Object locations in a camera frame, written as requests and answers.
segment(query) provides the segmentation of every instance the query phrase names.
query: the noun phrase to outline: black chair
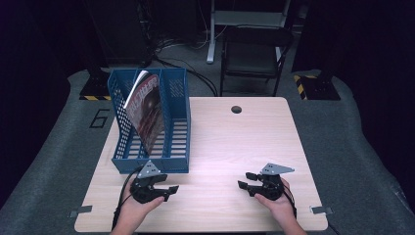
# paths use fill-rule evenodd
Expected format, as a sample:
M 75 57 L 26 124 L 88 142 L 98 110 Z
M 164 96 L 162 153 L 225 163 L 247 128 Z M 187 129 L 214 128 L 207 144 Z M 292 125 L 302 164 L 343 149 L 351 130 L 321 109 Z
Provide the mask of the black chair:
M 283 27 L 228 26 L 223 36 L 220 93 L 225 76 L 276 79 L 272 96 L 276 96 L 286 54 L 294 37 Z

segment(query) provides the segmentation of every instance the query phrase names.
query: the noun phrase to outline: magazine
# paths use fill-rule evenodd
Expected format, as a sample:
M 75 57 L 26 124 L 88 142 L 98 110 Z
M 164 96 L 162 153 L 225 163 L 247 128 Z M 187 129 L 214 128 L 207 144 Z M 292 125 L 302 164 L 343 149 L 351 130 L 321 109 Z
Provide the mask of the magazine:
M 125 112 L 150 156 L 164 130 L 159 76 L 142 70 L 125 101 Z

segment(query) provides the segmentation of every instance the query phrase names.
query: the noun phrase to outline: wooden table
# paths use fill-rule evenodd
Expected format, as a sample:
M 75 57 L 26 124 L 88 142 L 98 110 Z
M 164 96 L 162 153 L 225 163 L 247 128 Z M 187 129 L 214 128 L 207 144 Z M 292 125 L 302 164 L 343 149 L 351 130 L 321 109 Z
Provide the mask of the wooden table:
M 179 185 L 168 202 L 150 212 L 141 232 L 255 232 L 281 228 L 269 210 L 238 180 L 260 185 L 245 177 L 267 164 L 289 166 L 282 174 L 291 185 L 298 221 L 307 231 L 324 230 L 325 214 L 313 214 L 321 206 L 308 163 L 287 101 L 275 97 L 191 97 L 190 172 L 170 174 L 156 188 Z M 233 106 L 242 112 L 231 112 Z M 126 175 L 111 161 L 118 139 L 116 121 L 110 130 L 80 213 L 78 232 L 111 231 L 114 211 Z

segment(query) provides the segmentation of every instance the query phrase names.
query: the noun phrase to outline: human hand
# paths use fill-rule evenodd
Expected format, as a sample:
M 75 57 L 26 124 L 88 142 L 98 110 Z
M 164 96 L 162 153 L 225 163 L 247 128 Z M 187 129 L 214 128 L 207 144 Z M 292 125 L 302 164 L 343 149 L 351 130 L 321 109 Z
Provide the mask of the human hand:
M 291 195 L 290 184 L 284 178 L 281 178 L 281 180 L 285 185 L 285 192 L 287 195 Z M 275 201 L 271 201 L 260 194 L 255 194 L 254 196 L 261 204 L 271 211 L 272 216 L 278 224 L 280 224 L 285 234 L 306 234 L 297 222 L 296 217 L 294 216 L 293 207 L 285 194 L 282 194 L 281 197 Z
M 130 186 L 132 180 L 125 185 L 121 211 L 119 213 L 116 227 L 111 232 L 112 235 L 132 234 L 144 221 L 146 215 L 164 202 L 164 197 L 155 198 L 146 204 L 141 204 L 131 196 Z

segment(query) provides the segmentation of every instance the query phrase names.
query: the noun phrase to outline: table hole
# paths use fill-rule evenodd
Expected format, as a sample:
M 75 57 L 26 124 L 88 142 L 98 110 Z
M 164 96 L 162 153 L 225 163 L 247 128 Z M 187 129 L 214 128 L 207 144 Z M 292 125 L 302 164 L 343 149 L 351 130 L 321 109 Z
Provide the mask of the table hole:
M 240 114 L 240 113 L 241 113 L 241 111 L 242 111 L 242 108 L 241 108 L 241 107 L 239 107 L 239 106 L 234 106 L 234 107 L 232 107 L 231 111 L 232 111 L 232 113 L 234 113 L 234 114 Z

